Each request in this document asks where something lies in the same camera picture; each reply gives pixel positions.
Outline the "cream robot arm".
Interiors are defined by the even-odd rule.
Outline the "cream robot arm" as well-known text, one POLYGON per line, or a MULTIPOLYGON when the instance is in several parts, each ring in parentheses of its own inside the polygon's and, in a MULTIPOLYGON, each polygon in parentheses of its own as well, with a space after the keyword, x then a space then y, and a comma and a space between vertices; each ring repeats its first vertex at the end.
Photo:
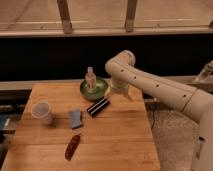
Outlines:
POLYGON ((134 54, 124 50, 108 60, 110 92, 127 94, 132 85, 180 111, 199 125, 190 171, 213 171, 213 95, 193 86, 159 77, 134 67, 134 54))

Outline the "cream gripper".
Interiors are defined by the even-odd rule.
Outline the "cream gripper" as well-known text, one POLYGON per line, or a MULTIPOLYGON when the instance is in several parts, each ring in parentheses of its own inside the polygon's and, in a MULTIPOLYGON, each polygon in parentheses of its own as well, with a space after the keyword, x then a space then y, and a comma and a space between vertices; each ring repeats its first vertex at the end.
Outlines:
POLYGON ((124 94, 124 97, 132 101, 132 97, 128 94, 129 85, 127 83, 112 79, 110 89, 113 93, 124 94))

